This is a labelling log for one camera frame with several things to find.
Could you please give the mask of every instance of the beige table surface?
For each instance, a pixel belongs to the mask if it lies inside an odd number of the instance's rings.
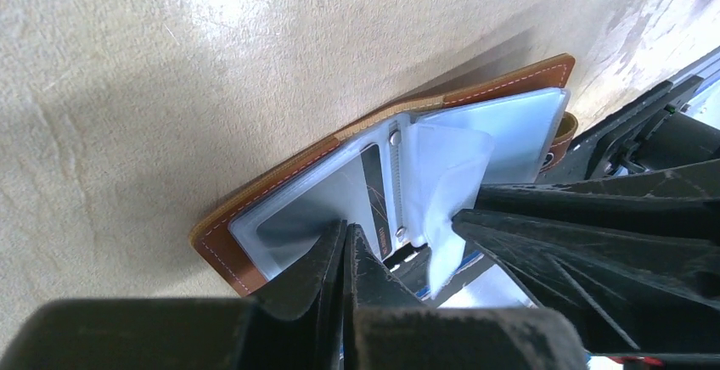
[[[587,127],[720,44],[720,0],[0,3],[0,346],[54,298],[231,295],[187,241],[217,199],[462,64],[575,55]]]

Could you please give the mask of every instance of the brown leather edge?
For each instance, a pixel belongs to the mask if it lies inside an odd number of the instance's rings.
[[[457,92],[400,100],[380,107],[244,185],[237,194],[195,226],[189,236],[190,243],[238,294],[245,296],[260,288],[267,280],[257,271],[228,230],[230,221],[241,211],[329,154],[349,137],[394,114],[409,110],[451,108],[541,88],[564,87],[574,64],[575,59],[564,53]]]
[[[573,114],[568,113],[567,111],[563,114],[558,131],[555,133],[553,143],[550,145],[550,153],[553,155],[553,158],[547,165],[543,166],[540,172],[549,171],[553,168],[553,166],[558,165],[558,163],[565,158],[565,154],[567,153],[567,149],[570,147],[572,137],[575,136],[575,132],[577,132],[578,125],[579,123],[577,122],[577,118],[575,118]]]

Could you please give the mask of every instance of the brown leather wallet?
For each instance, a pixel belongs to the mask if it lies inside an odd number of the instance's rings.
[[[190,233],[190,243],[238,294],[245,296],[260,288],[267,280],[229,232],[228,225],[237,215],[248,210],[271,192],[278,190],[292,177],[318,162],[350,137],[388,117],[403,111],[448,109],[547,87],[564,87],[574,64],[575,59],[565,53],[473,87],[389,103],[244,185],[230,200],[195,226]],[[576,129],[575,117],[565,113],[550,148],[545,170],[562,159]]]

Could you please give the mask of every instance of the black cylinder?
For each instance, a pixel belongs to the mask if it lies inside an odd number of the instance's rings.
[[[649,171],[720,158],[720,130],[682,113],[671,115],[635,152]]]

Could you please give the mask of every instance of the wallet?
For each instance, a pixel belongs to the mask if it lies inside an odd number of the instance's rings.
[[[190,243],[245,296],[332,221],[347,220],[363,227],[380,260],[428,244],[430,287],[439,289],[464,247],[449,219],[472,207],[481,183],[533,182],[562,160],[577,129],[565,112],[574,64],[561,54],[471,87],[391,102],[238,189]]]

